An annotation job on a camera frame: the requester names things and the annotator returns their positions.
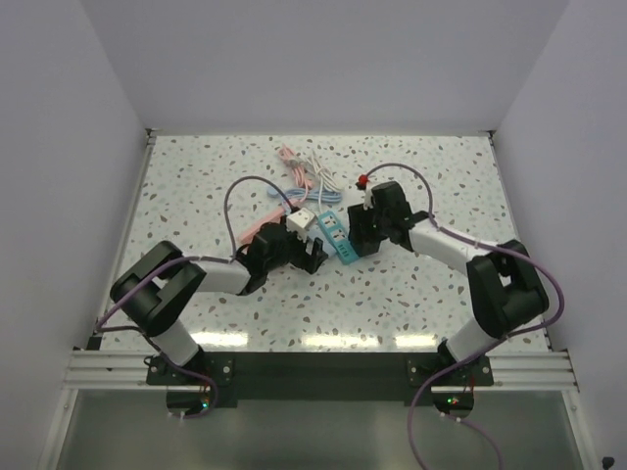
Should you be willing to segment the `teal power strip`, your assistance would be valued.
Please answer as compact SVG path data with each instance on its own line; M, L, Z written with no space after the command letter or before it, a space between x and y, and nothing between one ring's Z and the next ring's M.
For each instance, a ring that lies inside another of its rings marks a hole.
M334 211L323 212L318 217L318 227L343 264L348 265L359 259L349 240L348 231Z

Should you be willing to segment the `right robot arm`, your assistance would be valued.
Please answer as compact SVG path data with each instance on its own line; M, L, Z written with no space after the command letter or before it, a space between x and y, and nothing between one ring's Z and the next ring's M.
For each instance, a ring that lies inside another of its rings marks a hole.
M349 240L359 257L376 254L389 241L466 276L473 317L438 346L436 371L443 382L459 384L471 372L470 356L548 309L547 293L519 241L481 248L463 242L455 230L436 226L428 211L412 211L395 181L373 184L362 175L357 188L364 191L363 201L348 207L348 216Z

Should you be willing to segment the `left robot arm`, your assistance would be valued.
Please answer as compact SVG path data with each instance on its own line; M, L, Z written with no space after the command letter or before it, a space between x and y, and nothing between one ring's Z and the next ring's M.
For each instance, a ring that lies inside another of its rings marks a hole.
M179 317L198 292L254 293L275 269L290 264L309 274L328 259L319 238L302 239L283 223L267 223L233 260L185 256L173 243L156 245L111 287L110 299L169 359L169 374L192 384L209 370L204 351Z

